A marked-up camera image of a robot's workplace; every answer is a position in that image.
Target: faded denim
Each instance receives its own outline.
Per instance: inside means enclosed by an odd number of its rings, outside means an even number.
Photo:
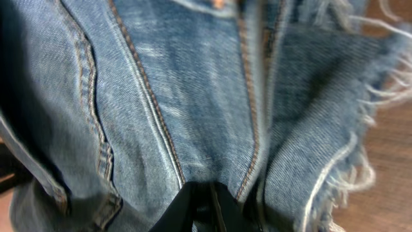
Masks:
[[[186,182],[218,181],[256,231],[329,230],[334,180],[368,165],[368,87],[407,37],[321,7],[2,1],[0,135],[35,177],[15,189],[14,229],[148,231]]]

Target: blue denim fabric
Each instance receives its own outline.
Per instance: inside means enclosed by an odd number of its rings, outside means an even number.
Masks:
[[[256,230],[327,230],[327,181],[361,163],[359,100],[405,39],[332,8],[319,24],[319,4],[2,1],[0,135],[35,176],[14,229],[147,231],[185,182],[218,181]]]

